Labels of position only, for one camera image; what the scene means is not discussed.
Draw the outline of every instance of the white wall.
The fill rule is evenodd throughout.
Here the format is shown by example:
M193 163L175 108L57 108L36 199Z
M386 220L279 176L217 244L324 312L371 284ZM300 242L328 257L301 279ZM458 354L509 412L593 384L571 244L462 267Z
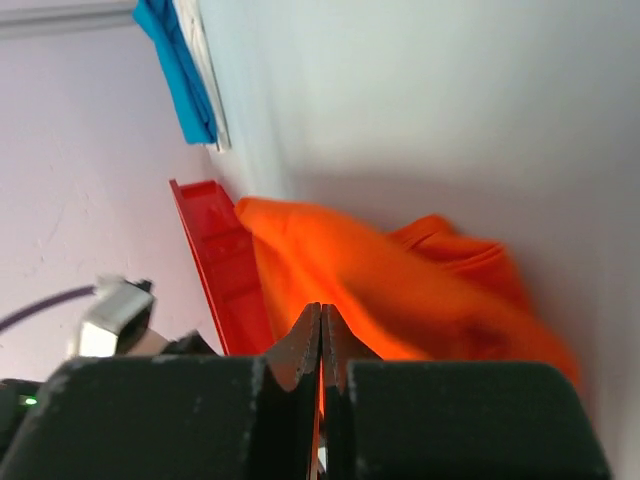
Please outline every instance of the white wall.
M135 27L0 42L0 316L100 273L150 278L155 328L206 305L168 179L210 178L183 140L151 42ZM86 301L0 336L0 378L43 379Z
M640 3L201 2L252 191L506 241L640 471Z

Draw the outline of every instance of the green led light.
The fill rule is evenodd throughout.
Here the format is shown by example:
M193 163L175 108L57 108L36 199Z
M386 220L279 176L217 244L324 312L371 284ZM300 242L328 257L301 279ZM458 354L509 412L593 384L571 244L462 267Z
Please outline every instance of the green led light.
M22 405L26 405L27 407L32 407L34 405L37 405L38 400L36 400L35 397L21 397L20 403Z

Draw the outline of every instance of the red plastic tray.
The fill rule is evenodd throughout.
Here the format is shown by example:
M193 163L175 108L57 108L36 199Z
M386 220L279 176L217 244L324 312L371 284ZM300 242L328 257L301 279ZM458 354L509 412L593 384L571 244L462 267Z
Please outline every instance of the red plastic tray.
M170 185L224 353L263 353L274 341L251 233L216 182Z

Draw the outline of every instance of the fabric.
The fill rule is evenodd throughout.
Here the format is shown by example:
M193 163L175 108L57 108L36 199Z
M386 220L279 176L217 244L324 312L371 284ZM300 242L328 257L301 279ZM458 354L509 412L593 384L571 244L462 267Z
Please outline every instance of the fabric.
M304 306L332 303L386 360L549 363L576 387L576 361L534 316L499 243L456 234L428 216L388 235L317 205L244 198L276 340Z
M213 114L218 132L218 151L223 152L231 148L227 121L222 109L222 99L218 90L218 82L213 70L213 63L209 55L207 37L202 24L198 0L173 0L180 30L184 37L191 58L198 70L198 74L204 83L207 96L213 105Z
M139 0L134 20L153 40L187 143L215 143L216 122L171 0Z

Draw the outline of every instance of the blue cloth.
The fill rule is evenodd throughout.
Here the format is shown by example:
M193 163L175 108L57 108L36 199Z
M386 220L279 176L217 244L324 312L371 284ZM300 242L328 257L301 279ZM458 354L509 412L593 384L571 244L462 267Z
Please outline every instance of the blue cloth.
M171 0L139 0L134 20L153 40L187 143L215 143L213 109Z

